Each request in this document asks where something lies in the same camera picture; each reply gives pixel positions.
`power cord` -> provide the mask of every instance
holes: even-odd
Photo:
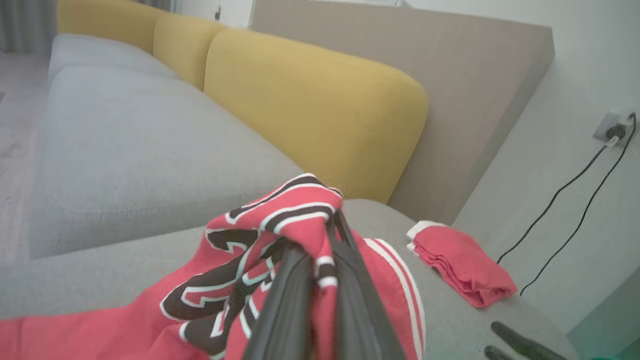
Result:
[[[615,164],[611,167],[611,169],[609,170],[609,172],[607,173],[607,175],[605,175],[605,177],[602,179],[602,181],[600,182],[600,185],[598,185],[598,188],[596,188],[596,190],[593,192],[593,195],[591,196],[591,198],[589,199],[589,202],[587,203],[587,206],[584,208],[584,212],[582,213],[582,218],[580,219],[580,222],[578,223],[578,226],[575,228],[575,230],[573,231],[573,233],[571,234],[571,236],[569,236],[569,238],[564,242],[564,244],[560,247],[560,249],[558,249],[553,255],[551,255],[551,258],[549,258],[549,260],[547,260],[547,262],[545,263],[545,266],[542,267],[542,269],[540,269],[540,272],[538,272],[538,274],[536,275],[536,278],[533,279],[533,281],[531,281],[529,284],[527,284],[524,288],[522,288],[522,290],[520,291],[520,296],[522,296],[522,294],[524,293],[524,291],[530,287],[534,282],[536,282],[536,280],[538,280],[538,278],[540,277],[540,275],[542,274],[543,271],[545,271],[545,269],[547,268],[547,266],[549,265],[549,263],[551,263],[551,261],[553,260],[553,258],[558,255],[563,249],[564,247],[569,243],[569,241],[571,241],[571,239],[573,239],[573,237],[576,235],[576,233],[578,232],[578,230],[580,229],[580,227],[582,226],[582,223],[584,222],[584,218],[587,215],[587,212],[589,211],[589,207],[591,206],[591,203],[593,202],[593,199],[596,197],[597,193],[600,191],[600,189],[602,188],[602,185],[604,185],[605,181],[607,180],[607,178],[609,178],[609,175],[611,175],[611,173],[613,172],[613,170],[615,170],[615,168],[618,166],[618,164],[620,163],[620,161],[622,160],[622,157],[625,155],[625,153],[627,152],[627,148],[629,147],[629,143],[631,142],[631,139],[634,137],[634,134],[636,133],[636,113],[632,113],[631,115],[629,115],[629,119],[633,120],[634,122],[634,128],[631,131],[631,135],[629,136],[629,138],[627,139],[627,142],[625,143],[624,148],[622,149],[622,152],[620,153],[620,156],[618,157],[618,160],[615,162]],[[502,261],[502,259],[504,258],[504,256],[506,256],[507,254],[509,254],[511,251],[513,251],[514,249],[516,249],[518,247],[518,245],[520,245],[520,243],[522,243],[522,241],[527,237],[527,235],[529,234],[529,232],[531,231],[531,229],[538,223],[538,221],[540,221],[540,219],[545,216],[545,214],[547,213],[547,211],[549,210],[549,208],[551,208],[551,205],[553,205],[554,201],[556,201],[556,197],[558,196],[558,194],[560,194],[564,189],[566,189],[567,187],[569,187],[569,185],[571,185],[574,181],[578,180],[578,178],[580,176],[582,176],[587,170],[589,170],[589,168],[593,165],[593,163],[596,161],[596,159],[601,155],[601,153],[608,147],[613,146],[616,144],[616,142],[623,138],[625,136],[625,132],[624,129],[621,129],[620,127],[612,127],[608,132],[607,135],[611,136],[610,141],[604,145],[593,157],[593,159],[591,159],[591,161],[587,164],[587,166],[582,169],[582,171],[576,175],[573,179],[571,179],[571,181],[569,181],[566,185],[564,185],[563,187],[560,188],[560,190],[558,190],[554,196],[551,198],[551,201],[549,202],[549,205],[547,205],[547,208],[545,208],[545,210],[542,212],[542,214],[540,214],[540,216],[538,216],[538,218],[531,224],[531,226],[529,226],[529,228],[527,229],[527,231],[524,233],[524,235],[520,238],[520,240],[518,240],[518,242],[512,246],[509,250],[507,250],[503,255],[500,256],[500,258],[498,259],[498,264],[500,263],[500,261]]]

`gray curtain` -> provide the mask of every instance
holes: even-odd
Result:
[[[51,53],[56,0],[0,0],[0,50]]]

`black cable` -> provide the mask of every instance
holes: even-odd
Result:
[[[600,156],[600,154],[604,151],[604,149],[606,149],[607,146],[603,146],[600,150],[598,150],[598,153],[593,157],[593,159],[591,159],[591,161],[589,161],[589,163],[587,164],[587,166],[585,168],[582,169],[582,171],[576,175],[573,179],[571,179],[571,181],[569,181],[568,183],[566,183],[563,187],[560,188],[560,190],[556,191],[556,193],[554,194],[554,196],[551,198],[551,201],[549,202],[549,205],[547,205],[547,208],[542,211],[542,214],[540,214],[540,216],[538,216],[538,218],[533,222],[533,224],[531,224],[531,226],[529,226],[529,228],[527,229],[527,231],[524,233],[524,235],[522,235],[522,237],[520,238],[520,240],[518,240],[518,242],[516,243],[516,245],[512,246],[509,250],[505,251],[504,254],[502,254],[500,256],[500,258],[498,259],[498,264],[502,261],[502,258],[504,258],[507,254],[509,254],[511,251],[513,251],[515,248],[518,247],[518,245],[520,245],[520,243],[522,243],[522,240],[524,240],[524,238],[527,237],[527,235],[529,235],[529,232],[531,231],[531,229],[538,223],[538,221],[540,221],[540,219],[545,216],[545,214],[547,213],[547,211],[549,211],[549,209],[551,208],[551,205],[554,204],[554,201],[556,201],[556,197],[558,196],[558,194],[560,194],[564,189],[566,189],[567,187],[569,187],[569,185],[573,184],[574,181],[578,180],[578,178],[580,176],[582,176],[585,172],[587,172],[587,170],[589,170],[589,168],[593,165],[593,163],[596,161],[596,159]]]
[[[596,195],[598,194],[598,192],[600,191],[600,189],[602,188],[602,185],[604,185],[605,181],[607,180],[607,178],[609,177],[609,175],[611,175],[611,173],[613,172],[613,170],[616,169],[616,167],[618,166],[618,164],[620,163],[620,161],[622,160],[622,157],[625,155],[625,153],[627,152],[627,148],[629,147],[629,143],[631,142],[631,139],[634,137],[634,134],[636,133],[636,113],[632,113],[631,115],[629,115],[630,118],[633,119],[634,121],[634,129],[631,131],[631,135],[629,135],[629,138],[627,138],[627,142],[625,143],[625,147],[622,149],[622,152],[620,153],[620,156],[618,157],[618,160],[616,161],[615,164],[613,164],[613,167],[611,167],[611,170],[609,170],[609,172],[607,173],[607,175],[605,175],[605,177],[602,179],[602,181],[600,182],[600,185],[598,185],[598,188],[596,188],[596,191],[593,192],[593,195],[591,196],[591,198],[589,199],[589,202],[587,203],[586,208],[584,208],[584,212],[582,213],[582,218],[580,219],[580,222],[578,223],[578,226],[575,228],[575,230],[573,231],[573,233],[571,234],[571,236],[569,236],[569,238],[564,242],[564,244],[560,247],[560,249],[558,249],[553,255],[551,255],[551,258],[549,258],[549,260],[547,260],[547,262],[545,263],[545,266],[542,267],[542,269],[540,269],[540,272],[538,272],[538,274],[536,275],[536,278],[533,279],[533,281],[531,281],[529,284],[527,284],[524,288],[522,288],[522,290],[520,291],[520,296],[522,296],[522,293],[524,293],[524,291],[530,287],[534,282],[536,282],[536,280],[538,280],[538,278],[540,277],[540,275],[542,274],[543,271],[545,271],[545,269],[547,268],[547,265],[549,265],[549,263],[551,262],[551,260],[554,259],[554,257],[556,255],[558,255],[566,246],[566,244],[569,243],[569,241],[571,241],[571,239],[573,239],[573,237],[575,236],[575,234],[578,232],[578,230],[580,229],[580,226],[582,226],[582,223],[584,221],[584,218],[587,216],[587,211],[589,211],[589,207],[591,206],[591,203],[593,202],[593,199],[596,197]]]

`wooden floor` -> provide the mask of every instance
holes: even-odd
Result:
[[[48,58],[0,51],[0,266],[29,261],[29,198]]]

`sofa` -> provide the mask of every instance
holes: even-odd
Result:
[[[429,358],[481,357],[502,344],[496,320],[575,357],[524,300],[476,310],[405,249],[415,222],[384,203],[428,105],[406,74],[127,0],[57,6],[36,260],[0,270],[0,318],[126,305],[189,260],[208,220],[313,172],[341,189],[350,226],[387,240],[412,271]]]

